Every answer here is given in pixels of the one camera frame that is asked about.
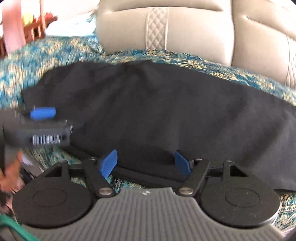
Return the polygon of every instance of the yellow object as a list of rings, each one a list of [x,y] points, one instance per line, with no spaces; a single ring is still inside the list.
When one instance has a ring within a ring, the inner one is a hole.
[[[27,12],[22,16],[22,24],[24,26],[27,26],[33,22],[33,19],[34,19],[33,15]]]

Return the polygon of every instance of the black cloth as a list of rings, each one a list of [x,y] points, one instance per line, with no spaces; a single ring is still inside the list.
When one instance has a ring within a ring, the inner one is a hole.
[[[23,98],[76,122],[68,151],[78,158],[116,149],[115,176],[177,185],[180,149],[232,159],[274,189],[296,190],[295,107],[255,88],[150,61],[84,62],[48,71]]]

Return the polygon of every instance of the blue rubber tip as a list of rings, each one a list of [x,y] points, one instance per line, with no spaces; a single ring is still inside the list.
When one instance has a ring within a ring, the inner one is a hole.
[[[184,158],[178,151],[175,152],[175,164],[183,175],[190,175],[191,169],[189,166],[189,161]]]
[[[41,107],[30,111],[30,118],[35,121],[52,119],[55,115],[56,109],[54,107]]]
[[[100,174],[106,179],[113,168],[117,164],[117,151],[113,150],[104,160],[102,160],[101,165],[99,167]]]

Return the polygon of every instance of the beige leather sofa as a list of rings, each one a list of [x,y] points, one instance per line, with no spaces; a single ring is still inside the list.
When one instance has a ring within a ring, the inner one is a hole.
[[[189,53],[296,88],[291,0],[101,0],[97,34],[108,53]]]

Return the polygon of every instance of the wooden furniture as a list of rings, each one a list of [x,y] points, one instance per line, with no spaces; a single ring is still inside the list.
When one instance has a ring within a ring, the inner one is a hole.
[[[45,28],[57,20],[57,17],[44,18],[43,0],[39,0],[41,20],[23,27],[21,0],[4,0],[2,4],[3,37],[0,39],[0,58],[28,42],[43,38]]]

